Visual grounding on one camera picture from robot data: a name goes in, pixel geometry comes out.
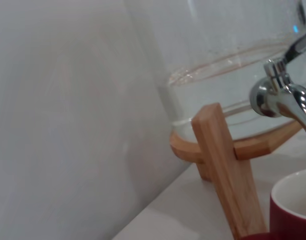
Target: spigot handle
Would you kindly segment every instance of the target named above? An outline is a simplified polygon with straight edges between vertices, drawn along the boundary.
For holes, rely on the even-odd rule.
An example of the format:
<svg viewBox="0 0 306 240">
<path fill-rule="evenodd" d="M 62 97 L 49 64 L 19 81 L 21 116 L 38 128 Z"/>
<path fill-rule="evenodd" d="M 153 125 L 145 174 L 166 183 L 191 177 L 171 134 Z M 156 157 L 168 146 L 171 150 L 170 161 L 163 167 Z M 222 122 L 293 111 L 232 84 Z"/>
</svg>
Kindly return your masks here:
<svg viewBox="0 0 306 240">
<path fill-rule="evenodd" d="M 286 72 L 286 64 L 283 58 L 268 60 L 264 65 L 264 69 L 273 91 L 276 93 L 282 91 L 285 86 L 293 83 L 289 74 Z"/>
<path fill-rule="evenodd" d="M 306 33 L 289 47 L 283 61 L 288 64 L 304 52 L 306 52 Z"/>
</svg>

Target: wooden base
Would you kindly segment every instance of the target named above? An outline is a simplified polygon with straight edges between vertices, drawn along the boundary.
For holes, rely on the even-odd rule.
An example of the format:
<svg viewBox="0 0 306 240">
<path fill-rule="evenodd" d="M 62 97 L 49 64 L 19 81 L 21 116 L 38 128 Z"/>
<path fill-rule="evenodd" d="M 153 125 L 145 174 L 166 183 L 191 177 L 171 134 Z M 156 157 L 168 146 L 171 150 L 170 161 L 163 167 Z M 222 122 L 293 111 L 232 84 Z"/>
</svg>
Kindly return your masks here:
<svg viewBox="0 0 306 240">
<path fill-rule="evenodd" d="M 293 121 L 257 136 L 235 140 L 234 152 L 236 159 L 249 160 L 271 154 L 300 129 L 302 129 L 302 126 L 297 121 Z M 201 178 L 210 181 L 210 174 L 204 166 L 204 159 L 198 143 L 185 141 L 174 131 L 171 133 L 169 143 L 177 157 L 196 163 Z"/>
<path fill-rule="evenodd" d="M 198 143 L 170 136 L 174 154 L 196 163 L 212 181 L 235 240 L 267 231 L 249 159 L 272 153 L 302 127 L 296 121 L 270 132 L 233 141 L 219 103 L 204 106 L 192 119 Z"/>
<path fill-rule="evenodd" d="M 214 183 L 234 239 L 265 233 L 250 161 L 238 161 L 220 105 L 203 107 L 193 118 L 192 127 L 204 162 L 202 167 L 198 163 L 198 168 Z"/>
</svg>

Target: white wall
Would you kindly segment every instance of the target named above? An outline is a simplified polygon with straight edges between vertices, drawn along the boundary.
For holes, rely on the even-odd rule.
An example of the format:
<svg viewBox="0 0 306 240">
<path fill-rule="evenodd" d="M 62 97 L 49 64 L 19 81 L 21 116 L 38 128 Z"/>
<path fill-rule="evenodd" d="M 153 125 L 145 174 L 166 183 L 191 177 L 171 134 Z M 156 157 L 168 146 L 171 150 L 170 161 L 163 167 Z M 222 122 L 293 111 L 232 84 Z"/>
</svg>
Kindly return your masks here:
<svg viewBox="0 0 306 240">
<path fill-rule="evenodd" d="M 0 0 L 0 240 L 110 239 L 184 168 L 122 0 Z"/>
</svg>

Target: white countertop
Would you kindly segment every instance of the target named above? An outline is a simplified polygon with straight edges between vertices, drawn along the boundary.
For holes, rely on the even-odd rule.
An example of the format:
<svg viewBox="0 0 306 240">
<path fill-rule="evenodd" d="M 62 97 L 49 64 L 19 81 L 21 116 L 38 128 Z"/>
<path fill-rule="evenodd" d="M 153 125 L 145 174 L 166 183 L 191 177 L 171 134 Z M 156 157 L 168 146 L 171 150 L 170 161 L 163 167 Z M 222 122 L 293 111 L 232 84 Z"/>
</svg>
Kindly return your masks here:
<svg viewBox="0 0 306 240">
<path fill-rule="evenodd" d="M 276 181 L 306 169 L 306 133 L 301 130 L 273 154 L 251 161 L 268 225 L 269 195 Z M 232 240 L 214 186 L 192 164 L 114 240 Z"/>
</svg>

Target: mug rim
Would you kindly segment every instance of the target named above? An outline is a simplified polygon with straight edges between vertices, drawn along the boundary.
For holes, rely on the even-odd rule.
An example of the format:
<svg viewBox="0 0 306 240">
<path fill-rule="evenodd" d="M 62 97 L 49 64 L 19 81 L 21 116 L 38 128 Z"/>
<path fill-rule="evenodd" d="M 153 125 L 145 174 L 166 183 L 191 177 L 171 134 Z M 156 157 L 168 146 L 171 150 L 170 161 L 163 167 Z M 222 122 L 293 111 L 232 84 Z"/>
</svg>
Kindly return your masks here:
<svg viewBox="0 0 306 240">
<path fill-rule="evenodd" d="M 279 207 L 281 208 L 282 210 L 284 210 L 285 212 L 291 214 L 291 215 L 294 215 L 298 218 L 301 218 L 301 219 L 305 219 L 306 220 L 306 215 L 303 215 L 303 214 L 300 214 L 300 213 L 297 213 L 295 211 L 292 211 L 288 208 L 286 208 L 285 206 L 283 206 L 276 198 L 276 192 L 278 190 L 278 188 L 283 184 L 284 181 L 286 180 L 289 180 L 289 179 L 293 179 L 293 178 L 297 178 L 299 175 L 303 175 L 303 174 L 306 174 L 306 169 L 305 170 L 301 170 L 301 171 L 298 171 L 298 172 L 295 172 L 293 174 L 290 174 L 282 179 L 280 179 L 274 186 L 273 186 L 273 189 L 272 189 L 272 192 L 271 192 L 271 198 L 273 200 L 273 202 Z"/>
</svg>

